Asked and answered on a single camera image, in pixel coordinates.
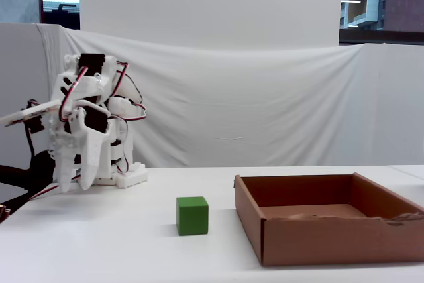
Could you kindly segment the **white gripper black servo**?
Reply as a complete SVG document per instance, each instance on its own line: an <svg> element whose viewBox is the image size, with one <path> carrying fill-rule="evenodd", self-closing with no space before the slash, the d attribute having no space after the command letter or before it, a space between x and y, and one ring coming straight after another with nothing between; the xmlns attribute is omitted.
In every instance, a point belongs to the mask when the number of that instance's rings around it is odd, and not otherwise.
<svg viewBox="0 0 424 283"><path fill-rule="evenodd" d="M83 190L91 187L99 171L103 144L109 138L110 112L84 99L71 101L68 97L59 102L57 114L52 116L52 154L56 167L54 177L62 193L71 188L77 176L81 157L79 184Z"/></svg>

